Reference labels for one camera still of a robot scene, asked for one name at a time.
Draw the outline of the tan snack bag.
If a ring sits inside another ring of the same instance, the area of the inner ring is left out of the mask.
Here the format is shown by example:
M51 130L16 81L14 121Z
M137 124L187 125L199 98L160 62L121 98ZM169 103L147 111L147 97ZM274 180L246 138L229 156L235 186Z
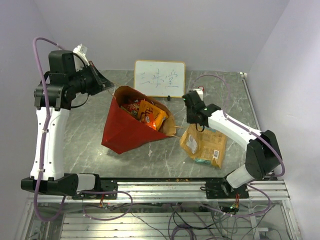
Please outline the tan snack bag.
M219 169L222 167L227 144L225 134L210 128L200 132L195 124L190 124L179 144L195 162Z

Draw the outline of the orange kettle chips bag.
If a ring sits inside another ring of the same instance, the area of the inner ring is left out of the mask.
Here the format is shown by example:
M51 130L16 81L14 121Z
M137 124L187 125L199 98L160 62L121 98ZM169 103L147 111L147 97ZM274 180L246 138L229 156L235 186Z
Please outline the orange kettle chips bag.
M154 104L146 101L141 100L139 105L139 111L138 111L138 119L144 120L146 117L153 117L155 126L157 129L159 129L162 125L162 123L169 117L167 113L160 109L159 107L155 106Z

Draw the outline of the red paper bag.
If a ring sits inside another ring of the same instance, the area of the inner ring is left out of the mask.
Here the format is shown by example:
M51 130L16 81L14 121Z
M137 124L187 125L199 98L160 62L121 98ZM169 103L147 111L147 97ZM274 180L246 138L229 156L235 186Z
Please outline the red paper bag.
M159 130L152 129L121 109L122 104L136 99L146 100L166 112L168 118ZM124 85L117 88L112 97L101 144L117 154L122 154L146 143L173 137L176 135L176 128L175 118L165 105Z

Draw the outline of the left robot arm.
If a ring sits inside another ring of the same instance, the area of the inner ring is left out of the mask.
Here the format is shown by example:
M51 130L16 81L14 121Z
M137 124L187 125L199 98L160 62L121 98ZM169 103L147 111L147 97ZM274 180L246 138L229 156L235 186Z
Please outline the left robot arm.
M54 50L49 53L49 79L46 86L34 90L38 133L36 153L30 175L21 180L21 189L44 195L75 196L84 191L96 199L102 193L99 175L66 173L63 146L72 101L77 94L88 97L114 87L86 58L86 47L74 50Z

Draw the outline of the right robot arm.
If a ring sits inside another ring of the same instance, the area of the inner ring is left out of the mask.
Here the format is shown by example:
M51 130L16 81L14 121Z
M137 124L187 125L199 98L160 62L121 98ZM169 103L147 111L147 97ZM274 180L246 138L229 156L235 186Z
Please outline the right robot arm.
M276 135L266 130L243 125L229 116L223 109L203 101L203 91L194 89L182 96L186 106L187 123L197 130L216 130L235 141L245 150L245 162L221 179L220 192L226 198L233 197L238 188L255 180L262 180L276 167L281 166L285 173Z

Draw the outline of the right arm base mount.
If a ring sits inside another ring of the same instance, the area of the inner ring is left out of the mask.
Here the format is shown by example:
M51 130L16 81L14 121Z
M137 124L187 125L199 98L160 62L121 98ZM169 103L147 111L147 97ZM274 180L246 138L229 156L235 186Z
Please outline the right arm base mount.
M249 191L246 185L239 188L232 188L227 186L227 183L221 181L209 181L200 187L200 190L205 192L206 198L213 199L248 199Z

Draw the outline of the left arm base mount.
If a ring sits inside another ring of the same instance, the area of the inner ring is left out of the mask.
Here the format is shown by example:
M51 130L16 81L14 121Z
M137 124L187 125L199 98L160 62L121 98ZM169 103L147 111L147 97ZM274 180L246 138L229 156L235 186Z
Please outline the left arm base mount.
M118 191L118 183L115 180L101 180L101 191L111 192L104 194L106 200L116 200Z

